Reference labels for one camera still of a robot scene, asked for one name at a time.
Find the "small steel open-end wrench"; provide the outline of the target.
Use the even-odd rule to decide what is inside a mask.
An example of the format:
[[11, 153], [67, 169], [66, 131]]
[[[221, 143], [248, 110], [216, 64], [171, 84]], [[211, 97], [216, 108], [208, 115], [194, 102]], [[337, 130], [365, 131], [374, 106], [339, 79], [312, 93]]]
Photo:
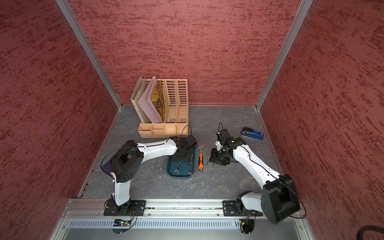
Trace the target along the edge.
[[154, 171], [156, 172], [158, 170], [158, 158], [156, 158]]

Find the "yellow patterned book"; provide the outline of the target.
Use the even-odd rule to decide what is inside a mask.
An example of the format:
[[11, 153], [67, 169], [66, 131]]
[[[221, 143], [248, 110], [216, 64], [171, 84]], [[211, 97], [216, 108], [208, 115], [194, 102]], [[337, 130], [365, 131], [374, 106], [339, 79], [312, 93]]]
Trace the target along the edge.
[[151, 90], [150, 99], [152, 104], [155, 107], [157, 114], [159, 115], [160, 122], [163, 123], [166, 109], [165, 109], [165, 96], [164, 96], [162, 81], [155, 80], [153, 84], [153, 89]]

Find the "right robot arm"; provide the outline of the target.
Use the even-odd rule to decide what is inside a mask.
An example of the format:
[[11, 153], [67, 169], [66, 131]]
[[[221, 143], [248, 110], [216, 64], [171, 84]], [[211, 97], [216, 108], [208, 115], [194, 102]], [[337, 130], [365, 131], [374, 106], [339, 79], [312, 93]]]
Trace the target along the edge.
[[300, 201], [293, 179], [270, 168], [243, 139], [217, 140], [213, 151], [211, 162], [218, 164], [233, 158], [245, 167], [262, 189], [260, 195], [253, 192], [241, 194], [239, 211], [263, 213], [275, 225], [300, 211]]

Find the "large steel open-end wrench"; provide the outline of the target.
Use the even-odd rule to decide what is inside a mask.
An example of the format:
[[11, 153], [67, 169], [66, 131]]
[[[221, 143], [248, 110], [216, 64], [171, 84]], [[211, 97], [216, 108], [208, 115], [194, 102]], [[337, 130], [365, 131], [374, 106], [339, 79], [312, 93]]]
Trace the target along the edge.
[[159, 168], [160, 171], [164, 171], [165, 170], [164, 160], [165, 160], [165, 156], [163, 156], [162, 159], [161, 159], [161, 165], [160, 165], [160, 168]]

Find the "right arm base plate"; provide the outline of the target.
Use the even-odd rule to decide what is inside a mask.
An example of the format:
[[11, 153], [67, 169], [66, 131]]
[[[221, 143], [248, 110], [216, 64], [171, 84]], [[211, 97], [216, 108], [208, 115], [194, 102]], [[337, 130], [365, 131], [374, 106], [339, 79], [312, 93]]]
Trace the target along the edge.
[[247, 210], [240, 201], [222, 201], [225, 217], [262, 217], [263, 213]]

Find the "beige cardboard folder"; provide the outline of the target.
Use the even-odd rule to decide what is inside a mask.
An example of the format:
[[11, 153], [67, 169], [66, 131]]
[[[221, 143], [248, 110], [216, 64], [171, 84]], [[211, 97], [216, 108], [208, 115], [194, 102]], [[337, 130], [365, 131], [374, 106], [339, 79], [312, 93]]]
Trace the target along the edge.
[[137, 81], [134, 91], [131, 95], [131, 102], [141, 120], [141, 123], [148, 124], [150, 123], [150, 119], [147, 117], [145, 112], [143, 111], [142, 107], [139, 104], [139, 100], [141, 99], [142, 95], [144, 94], [145, 90], [147, 88], [147, 82], [142, 77], [139, 78]]

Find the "blue black stapler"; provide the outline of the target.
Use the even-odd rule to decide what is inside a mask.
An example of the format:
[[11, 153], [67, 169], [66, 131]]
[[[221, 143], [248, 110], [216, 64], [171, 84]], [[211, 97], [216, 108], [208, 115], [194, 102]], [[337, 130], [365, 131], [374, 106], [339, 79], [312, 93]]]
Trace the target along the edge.
[[243, 136], [246, 136], [246, 137], [249, 137], [249, 138], [258, 139], [258, 140], [263, 140], [264, 139], [264, 134], [263, 133], [261, 133], [259, 131], [256, 131], [256, 130], [253, 130], [251, 128], [247, 128], [247, 127], [244, 127], [241, 130], [241, 134]]

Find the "wooden desk file organizer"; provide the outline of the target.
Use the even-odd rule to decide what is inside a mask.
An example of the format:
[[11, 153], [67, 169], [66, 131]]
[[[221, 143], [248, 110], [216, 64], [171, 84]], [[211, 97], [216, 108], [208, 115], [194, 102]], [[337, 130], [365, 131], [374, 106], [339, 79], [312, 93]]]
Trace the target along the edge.
[[186, 136], [189, 121], [189, 95], [187, 79], [158, 79], [162, 81], [165, 96], [163, 123], [140, 123], [138, 132], [144, 139]]

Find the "small steel combination wrench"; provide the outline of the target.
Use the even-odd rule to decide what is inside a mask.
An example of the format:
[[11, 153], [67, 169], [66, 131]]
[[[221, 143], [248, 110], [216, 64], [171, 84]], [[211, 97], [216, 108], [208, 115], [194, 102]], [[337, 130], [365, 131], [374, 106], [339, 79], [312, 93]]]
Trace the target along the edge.
[[207, 162], [206, 162], [206, 164], [205, 164], [206, 167], [207, 167], [208, 164], [209, 164], [210, 158], [211, 158], [211, 153], [209, 153], [209, 155], [208, 155], [208, 157], [207, 157]]

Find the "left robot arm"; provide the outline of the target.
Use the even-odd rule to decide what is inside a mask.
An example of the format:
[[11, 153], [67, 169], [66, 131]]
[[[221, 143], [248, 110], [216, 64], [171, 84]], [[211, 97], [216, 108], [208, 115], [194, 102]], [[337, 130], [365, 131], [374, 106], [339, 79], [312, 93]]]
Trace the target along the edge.
[[142, 163], [164, 156], [186, 162], [196, 147], [197, 141], [191, 135], [186, 138], [174, 136], [164, 141], [147, 144], [136, 143], [133, 140], [127, 141], [109, 160], [111, 176], [114, 179], [115, 204], [120, 207], [130, 202], [131, 180]]

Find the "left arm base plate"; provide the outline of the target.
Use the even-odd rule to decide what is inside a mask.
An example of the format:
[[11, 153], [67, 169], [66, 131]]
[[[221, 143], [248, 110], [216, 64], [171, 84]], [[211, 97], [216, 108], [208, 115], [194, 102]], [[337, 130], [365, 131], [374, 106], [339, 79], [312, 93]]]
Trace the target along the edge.
[[108, 199], [105, 202], [104, 216], [143, 216], [147, 201], [145, 200], [130, 200], [127, 203], [118, 206], [114, 199]]

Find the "pink paper folder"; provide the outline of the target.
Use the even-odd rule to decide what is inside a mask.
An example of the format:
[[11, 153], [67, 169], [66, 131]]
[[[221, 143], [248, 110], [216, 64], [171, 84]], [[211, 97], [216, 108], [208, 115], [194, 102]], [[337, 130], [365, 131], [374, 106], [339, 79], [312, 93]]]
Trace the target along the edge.
[[151, 90], [153, 89], [153, 84], [157, 80], [156, 77], [152, 77], [151, 81], [147, 85], [147, 88], [142, 95], [141, 99], [139, 100], [139, 104], [142, 107], [143, 111], [147, 115], [147, 117], [150, 119], [150, 123], [161, 123], [159, 115], [157, 114], [154, 105], [151, 102], [150, 94]]

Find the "teal plastic storage box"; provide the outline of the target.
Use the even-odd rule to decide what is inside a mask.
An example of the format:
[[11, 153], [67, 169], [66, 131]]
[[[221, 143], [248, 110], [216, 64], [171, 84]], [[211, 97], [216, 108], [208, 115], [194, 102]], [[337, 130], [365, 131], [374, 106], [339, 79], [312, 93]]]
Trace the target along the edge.
[[169, 156], [169, 159], [168, 159], [168, 162], [167, 162], [167, 173], [168, 173], [168, 175], [171, 178], [174, 178], [174, 179], [190, 179], [193, 176], [194, 172], [195, 172], [196, 152], [197, 152], [197, 148], [196, 148], [196, 151], [195, 151], [195, 157], [194, 157], [194, 161], [193, 161], [192, 175], [191, 176], [189, 176], [189, 177], [187, 176], [187, 172], [189, 170], [188, 163], [180, 163], [180, 173], [178, 175], [174, 174], [174, 170], [176, 169], [178, 162], [176, 162], [176, 163], [173, 162], [173, 156]]

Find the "aluminium front rail frame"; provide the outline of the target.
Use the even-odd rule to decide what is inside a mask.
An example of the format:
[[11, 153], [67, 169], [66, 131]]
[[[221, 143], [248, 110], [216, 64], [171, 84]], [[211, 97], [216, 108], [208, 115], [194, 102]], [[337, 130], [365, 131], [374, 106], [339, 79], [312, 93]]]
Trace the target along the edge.
[[288, 218], [271, 224], [251, 217], [251, 233], [241, 232], [238, 216], [224, 215], [222, 200], [147, 199], [128, 227], [104, 216], [105, 199], [71, 199], [52, 240], [313, 240], [307, 220]]

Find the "orange handled adjustable wrench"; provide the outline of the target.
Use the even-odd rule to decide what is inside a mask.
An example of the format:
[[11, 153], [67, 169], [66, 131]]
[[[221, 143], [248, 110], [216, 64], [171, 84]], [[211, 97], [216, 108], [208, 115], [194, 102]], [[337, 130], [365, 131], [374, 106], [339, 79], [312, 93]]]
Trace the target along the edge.
[[199, 150], [199, 171], [200, 172], [203, 172], [204, 170], [204, 148], [205, 148], [205, 143], [201, 143], [199, 146], [198, 146], [198, 150]]

